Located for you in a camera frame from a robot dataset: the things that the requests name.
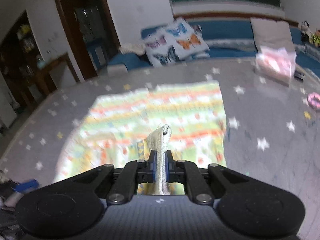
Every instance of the brown door frame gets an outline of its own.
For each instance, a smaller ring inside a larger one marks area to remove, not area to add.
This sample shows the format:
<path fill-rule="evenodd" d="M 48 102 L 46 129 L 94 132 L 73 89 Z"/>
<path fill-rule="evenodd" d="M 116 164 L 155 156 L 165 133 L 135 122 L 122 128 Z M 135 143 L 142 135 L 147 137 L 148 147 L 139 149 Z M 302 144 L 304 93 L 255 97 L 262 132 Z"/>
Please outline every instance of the brown door frame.
<path fill-rule="evenodd" d="M 68 22 L 68 19 L 65 15 L 65 11 L 63 9 L 63 4 L 62 4 L 62 1 L 61 0 L 55 0 L 56 2 L 56 6 L 57 6 L 57 9 L 58 9 L 58 13 L 59 13 L 59 16 L 60 16 L 60 20 L 61 20 L 61 23 L 62 23 L 62 26 L 63 26 L 63 29 L 66 33 L 66 36 L 67 36 L 67 39 L 68 39 L 68 42 L 69 42 L 69 45 L 71 47 L 71 50 L 72 50 L 72 53 L 76 59 L 76 62 L 79 66 L 79 69 L 82 73 L 82 76 L 83 78 L 86 80 L 88 78 L 92 78 L 92 77 L 95 77 L 97 76 L 97 73 L 93 67 L 93 64 L 91 62 L 91 59 L 89 57 L 89 54 L 88 53 L 84 53 L 84 47 L 85 47 L 85 44 L 84 42 L 78 42 L 76 40 L 76 38 L 74 37 L 74 33 L 72 31 L 72 27 L 69 25 L 69 22 Z M 117 36 L 117 33 L 116 33 L 116 28 L 114 26 L 114 23 L 113 23 L 113 20 L 112 20 L 112 17 L 111 17 L 111 13 L 110 13 L 110 10 L 109 10 L 109 6 L 108 6 L 108 2 L 107 0 L 101 0 L 102 2 L 102 5 L 103 5 L 103 9 L 104 9 L 104 12 L 107 16 L 107 19 L 108 19 L 108 26 L 111 30 L 111 33 L 112 33 L 112 39 L 113 39 L 113 42 L 115 43 L 115 45 L 118 47 L 120 46 L 120 42 L 119 42 L 119 38 Z"/>

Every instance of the black butterfly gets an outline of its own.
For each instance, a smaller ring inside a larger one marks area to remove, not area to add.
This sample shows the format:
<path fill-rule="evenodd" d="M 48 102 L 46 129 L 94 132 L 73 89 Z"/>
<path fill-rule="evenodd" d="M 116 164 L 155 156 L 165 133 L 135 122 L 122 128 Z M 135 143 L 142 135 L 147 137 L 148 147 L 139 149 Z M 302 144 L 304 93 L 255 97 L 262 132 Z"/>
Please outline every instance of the black butterfly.
<path fill-rule="evenodd" d="M 153 57 L 155 57 L 157 60 L 160 61 L 161 65 L 167 65 L 168 62 L 178 62 L 180 61 L 179 57 L 176 54 L 176 51 L 173 46 L 170 46 L 168 49 L 168 55 L 162 55 L 162 54 L 153 54 Z"/>

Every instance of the blue sofa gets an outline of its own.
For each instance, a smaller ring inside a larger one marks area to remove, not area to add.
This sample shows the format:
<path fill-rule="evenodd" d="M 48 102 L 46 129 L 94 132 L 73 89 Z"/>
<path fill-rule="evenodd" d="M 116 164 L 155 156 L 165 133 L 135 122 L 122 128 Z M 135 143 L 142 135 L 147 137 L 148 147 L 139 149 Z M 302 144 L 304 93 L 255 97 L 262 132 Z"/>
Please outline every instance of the blue sofa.
<path fill-rule="evenodd" d="M 200 25 L 202 29 L 203 39 L 207 41 L 214 40 L 247 40 L 252 41 L 253 32 L 249 20 L 209 20 L 209 21 L 189 21 L 190 25 Z M 141 37 L 146 38 L 152 34 L 160 26 L 141 30 Z M 292 41 L 297 48 L 297 64 L 303 68 L 312 70 L 317 76 L 320 76 L 320 60 L 305 53 L 304 44 L 301 41 L 301 32 L 298 28 L 290 28 Z M 221 46 L 211 46 L 209 44 L 210 57 L 255 57 L 257 50 L 254 47 L 249 50 L 241 50 L 237 48 L 227 48 Z M 118 54 L 110 62 L 109 65 L 124 64 L 128 71 L 141 67 L 150 67 L 150 63 L 140 59 L 134 53 L 125 55 Z"/>

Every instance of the yellow star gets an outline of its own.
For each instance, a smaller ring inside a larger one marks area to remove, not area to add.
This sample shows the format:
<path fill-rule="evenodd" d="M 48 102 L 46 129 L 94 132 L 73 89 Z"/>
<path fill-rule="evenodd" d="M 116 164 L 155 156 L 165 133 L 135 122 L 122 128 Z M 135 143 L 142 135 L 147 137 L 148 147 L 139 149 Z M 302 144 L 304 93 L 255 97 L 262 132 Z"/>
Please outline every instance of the yellow star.
<path fill-rule="evenodd" d="M 131 86 L 129 84 L 126 84 L 123 86 L 124 90 L 130 90 Z"/>
<path fill-rule="evenodd" d="M 304 117 L 311 120 L 311 114 L 308 113 L 307 111 L 304 112 Z"/>
<path fill-rule="evenodd" d="M 59 139 L 62 139 L 62 138 L 63 138 L 63 134 L 62 134 L 61 132 L 58 132 L 57 137 L 58 137 Z"/>

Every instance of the pink ring toy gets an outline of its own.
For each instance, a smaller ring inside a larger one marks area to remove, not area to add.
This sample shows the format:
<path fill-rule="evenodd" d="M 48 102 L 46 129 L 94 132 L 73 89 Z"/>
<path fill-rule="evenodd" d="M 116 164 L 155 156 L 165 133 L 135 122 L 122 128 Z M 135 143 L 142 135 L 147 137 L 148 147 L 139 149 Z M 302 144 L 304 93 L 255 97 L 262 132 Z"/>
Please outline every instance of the pink ring toy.
<path fill-rule="evenodd" d="M 312 93 L 308 95 L 308 104 L 315 110 L 320 110 L 320 95 Z"/>

